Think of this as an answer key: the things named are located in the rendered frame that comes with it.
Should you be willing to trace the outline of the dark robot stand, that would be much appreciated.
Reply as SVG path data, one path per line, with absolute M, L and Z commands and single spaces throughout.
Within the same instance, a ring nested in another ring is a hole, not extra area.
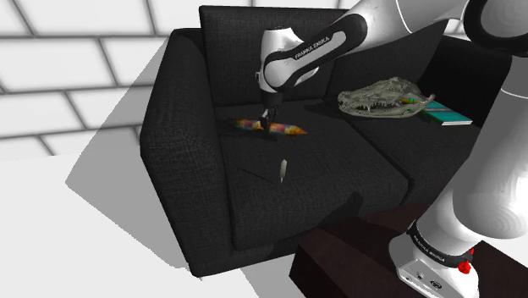
M 306 298 L 426 298 L 398 278 L 388 252 L 426 209 L 410 204 L 317 228 L 299 243 L 289 277 Z M 528 298 L 528 268 L 485 241 L 471 265 L 480 298 Z

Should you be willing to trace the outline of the multicoloured pointed stick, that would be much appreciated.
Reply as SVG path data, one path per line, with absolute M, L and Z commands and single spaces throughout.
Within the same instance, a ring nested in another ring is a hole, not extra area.
M 264 131 L 264 127 L 261 125 L 260 120 L 250 119 L 236 119 L 234 121 L 235 126 L 242 130 L 261 130 Z M 269 124 L 269 132 L 271 134 L 280 135 L 306 135 L 307 132 L 300 127 L 292 124 L 280 124 L 271 122 Z

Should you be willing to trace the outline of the black sofa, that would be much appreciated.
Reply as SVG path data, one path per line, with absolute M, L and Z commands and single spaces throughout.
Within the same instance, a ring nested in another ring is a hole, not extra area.
M 140 155 L 195 276 L 291 254 L 323 224 L 431 204 L 469 156 L 512 57 L 445 36 L 444 22 L 339 58 L 296 86 L 278 121 L 306 135 L 235 126 L 263 109 L 255 74 L 264 30 L 285 25 L 306 39 L 340 15 L 328 8 L 203 6 L 199 27 L 168 38 Z M 340 92 L 394 76 L 473 123 L 367 119 L 338 109 Z

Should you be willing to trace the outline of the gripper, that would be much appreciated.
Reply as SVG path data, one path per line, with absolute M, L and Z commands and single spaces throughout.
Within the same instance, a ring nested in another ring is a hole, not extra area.
M 261 102 L 265 110 L 260 117 L 260 124 L 265 134 L 269 135 L 271 124 L 278 115 L 277 107 L 283 102 L 283 93 L 263 91 L 261 93 Z

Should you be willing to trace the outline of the teal book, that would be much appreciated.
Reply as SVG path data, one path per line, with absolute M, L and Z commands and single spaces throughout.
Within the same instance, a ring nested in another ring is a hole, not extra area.
M 429 119 L 444 126 L 469 125 L 473 123 L 471 119 L 455 112 L 450 108 L 447 108 L 436 101 L 430 102 L 424 109 L 421 110 L 421 113 Z

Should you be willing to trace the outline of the crocodile skull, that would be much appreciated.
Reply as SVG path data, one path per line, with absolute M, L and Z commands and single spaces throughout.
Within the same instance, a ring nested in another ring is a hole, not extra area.
M 405 79 L 393 77 L 338 94 L 338 108 L 349 115 L 371 119 L 404 119 L 416 115 L 436 98 L 421 93 Z

